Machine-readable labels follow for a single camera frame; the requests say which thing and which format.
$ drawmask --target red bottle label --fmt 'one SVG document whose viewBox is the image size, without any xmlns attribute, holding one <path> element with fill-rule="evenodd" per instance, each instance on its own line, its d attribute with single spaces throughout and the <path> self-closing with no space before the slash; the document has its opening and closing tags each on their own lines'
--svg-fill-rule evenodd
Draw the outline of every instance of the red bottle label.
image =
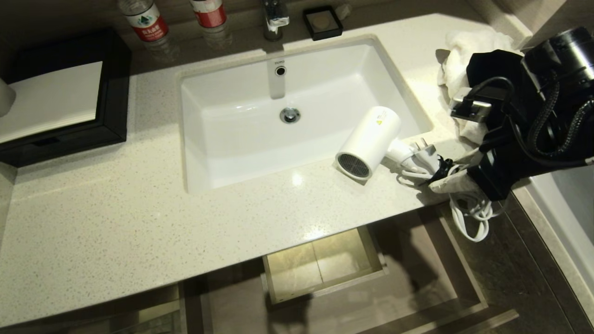
<svg viewBox="0 0 594 334">
<path fill-rule="evenodd" d="M 190 2 L 198 22 L 205 28 L 218 27 L 227 20 L 222 0 L 191 0 Z"/>
<path fill-rule="evenodd" d="M 142 14 L 130 15 L 126 18 L 138 37 L 145 42 L 161 39 L 169 31 L 169 27 L 155 4 Z"/>
</svg>

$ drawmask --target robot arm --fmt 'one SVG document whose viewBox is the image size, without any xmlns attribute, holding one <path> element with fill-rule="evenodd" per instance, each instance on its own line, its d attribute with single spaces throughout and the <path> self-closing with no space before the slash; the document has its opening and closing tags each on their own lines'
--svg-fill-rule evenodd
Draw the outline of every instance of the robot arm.
<svg viewBox="0 0 594 334">
<path fill-rule="evenodd" d="M 453 99 L 451 115 L 486 123 L 465 170 L 490 200 L 505 199 L 522 178 L 594 163 L 594 40 L 586 29 L 557 34 L 524 58 L 474 54 L 467 76 L 473 87 Z M 460 183 L 450 179 L 432 190 Z"/>
</svg>

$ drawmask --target sink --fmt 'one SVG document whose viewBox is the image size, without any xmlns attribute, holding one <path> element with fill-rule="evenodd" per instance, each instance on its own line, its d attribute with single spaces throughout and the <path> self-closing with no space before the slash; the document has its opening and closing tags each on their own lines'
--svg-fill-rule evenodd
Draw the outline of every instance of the sink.
<svg viewBox="0 0 594 334">
<path fill-rule="evenodd" d="M 184 77 L 181 98 L 193 194 L 333 158 L 372 106 L 399 114 L 400 138 L 431 129 L 373 39 Z"/>
</svg>

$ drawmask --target sink drain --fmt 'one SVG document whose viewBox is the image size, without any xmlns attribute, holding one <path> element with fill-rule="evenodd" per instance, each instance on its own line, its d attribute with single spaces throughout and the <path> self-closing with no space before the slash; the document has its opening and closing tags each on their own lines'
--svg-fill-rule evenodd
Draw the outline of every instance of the sink drain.
<svg viewBox="0 0 594 334">
<path fill-rule="evenodd" d="M 299 121 L 300 118 L 301 114 L 297 108 L 284 108 L 280 112 L 280 120 L 287 124 L 295 123 L 296 121 Z"/>
</svg>

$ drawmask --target black soap dish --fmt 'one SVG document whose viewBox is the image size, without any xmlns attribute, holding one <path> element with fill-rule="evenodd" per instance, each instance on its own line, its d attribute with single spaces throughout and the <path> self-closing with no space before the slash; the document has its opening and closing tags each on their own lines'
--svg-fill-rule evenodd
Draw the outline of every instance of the black soap dish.
<svg viewBox="0 0 594 334">
<path fill-rule="evenodd" d="M 342 35 L 342 24 L 332 6 L 322 6 L 303 11 L 303 19 L 313 40 Z"/>
</svg>

